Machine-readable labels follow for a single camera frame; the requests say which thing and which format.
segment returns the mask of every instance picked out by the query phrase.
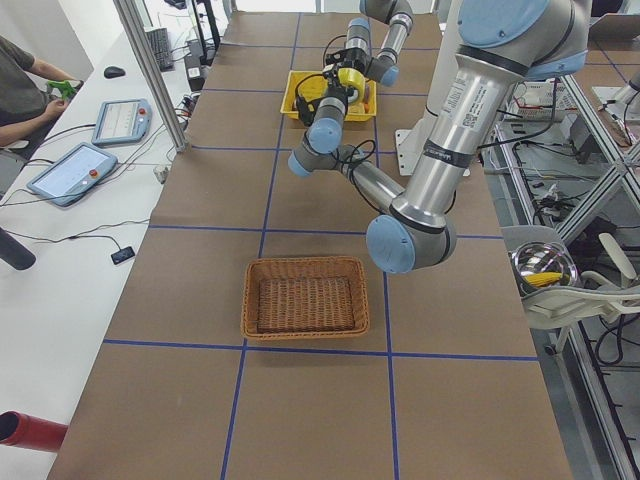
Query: green object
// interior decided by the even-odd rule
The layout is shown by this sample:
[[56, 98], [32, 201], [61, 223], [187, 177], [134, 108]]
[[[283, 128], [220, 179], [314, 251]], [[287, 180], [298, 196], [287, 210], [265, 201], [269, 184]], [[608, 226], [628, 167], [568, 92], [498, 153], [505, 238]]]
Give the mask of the green object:
[[71, 82], [69, 80], [63, 80], [62, 82], [49, 80], [47, 82], [47, 92], [52, 93], [54, 90], [60, 91], [60, 98], [62, 98], [62, 100], [71, 100], [78, 91], [76, 87], [71, 85]]

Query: yellow bin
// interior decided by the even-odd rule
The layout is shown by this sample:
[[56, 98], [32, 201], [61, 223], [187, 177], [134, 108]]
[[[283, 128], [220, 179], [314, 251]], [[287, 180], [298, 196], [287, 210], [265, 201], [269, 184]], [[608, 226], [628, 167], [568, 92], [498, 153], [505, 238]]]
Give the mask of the yellow bin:
[[[284, 92], [284, 98], [282, 99], [282, 105], [280, 106], [280, 113], [284, 113], [289, 118], [298, 118], [298, 111], [295, 110], [294, 104], [296, 99], [296, 87], [298, 84], [307, 78], [309, 75], [314, 75], [320, 72], [304, 72], [299, 70], [289, 71], [289, 78], [287, 79], [287, 89]], [[347, 122], [365, 122], [372, 117], [376, 116], [377, 103], [376, 103], [376, 82], [367, 80], [367, 86], [369, 87], [369, 96], [366, 102], [361, 102], [356, 105], [349, 105], [347, 116], [345, 120]], [[307, 99], [307, 102], [320, 98], [327, 87], [327, 81], [322, 77], [313, 77], [302, 84], [299, 89], [299, 93]]]

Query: wooden basket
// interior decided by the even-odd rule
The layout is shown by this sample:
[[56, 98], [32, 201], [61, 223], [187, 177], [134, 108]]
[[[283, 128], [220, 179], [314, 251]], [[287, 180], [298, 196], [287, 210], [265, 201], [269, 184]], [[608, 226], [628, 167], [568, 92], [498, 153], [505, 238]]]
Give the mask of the wooden basket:
[[364, 268], [358, 258], [265, 258], [247, 267], [246, 338], [344, 338], [368, 329]]

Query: white chair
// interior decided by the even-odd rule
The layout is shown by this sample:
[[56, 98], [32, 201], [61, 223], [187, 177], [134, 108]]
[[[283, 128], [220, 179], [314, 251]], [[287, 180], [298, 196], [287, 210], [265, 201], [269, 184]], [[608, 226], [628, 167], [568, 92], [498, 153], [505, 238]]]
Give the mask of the white chair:
[[[557, 233], [547, 227], [505, 227], [503, 236], [510, 250], [530, 241], [562, 243]], [[584, 318], [599, 315], [606, 322], [613, 323], [620, 315], [640, 313], [640, 285], [636, 285], [638, 278], [633, 265], [611, 235], [601, 234], [599, 238], [620, 270], [619, 285], [597, 272], [586, 271], [580, 276], [582, 284], [586, 285], [588, 280], [593, 280], [598, 285], [596, 289], [551, 286], [522, 297], [530, 328], [560, 329], [556, 343], [546, 347], [547, 353], [562, 352], [569, 329]]]

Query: computer mouse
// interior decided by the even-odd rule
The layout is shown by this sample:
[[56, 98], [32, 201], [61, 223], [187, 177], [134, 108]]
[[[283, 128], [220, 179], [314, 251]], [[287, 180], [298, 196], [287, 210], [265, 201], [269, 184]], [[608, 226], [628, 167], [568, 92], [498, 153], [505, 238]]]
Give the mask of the computer mouse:
[[104, 78], [122, 77], [125, 73], [126, 72], [122, 68], [111, 65], [104, 69]]

